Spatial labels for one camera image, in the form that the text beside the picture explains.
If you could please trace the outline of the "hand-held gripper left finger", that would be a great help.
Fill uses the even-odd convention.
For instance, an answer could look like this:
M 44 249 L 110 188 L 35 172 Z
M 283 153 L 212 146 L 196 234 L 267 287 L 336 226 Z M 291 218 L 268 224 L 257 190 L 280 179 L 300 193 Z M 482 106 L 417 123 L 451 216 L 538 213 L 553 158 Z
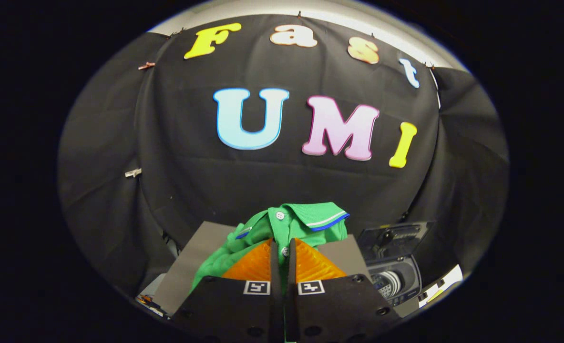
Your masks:
M 266 240 L 224 275 L 203 277 L 170 321 L 195 343 L 280 343 L 277 243 Z

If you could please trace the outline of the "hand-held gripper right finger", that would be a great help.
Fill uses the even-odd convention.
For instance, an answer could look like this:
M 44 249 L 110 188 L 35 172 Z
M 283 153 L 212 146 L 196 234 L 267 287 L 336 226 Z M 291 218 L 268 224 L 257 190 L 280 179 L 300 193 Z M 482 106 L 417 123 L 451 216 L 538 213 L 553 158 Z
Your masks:
M 299 239 L 289 243 L 284 337 L 293 343 L 369 343 L 401 317 L 364 273 L 346 273 Z

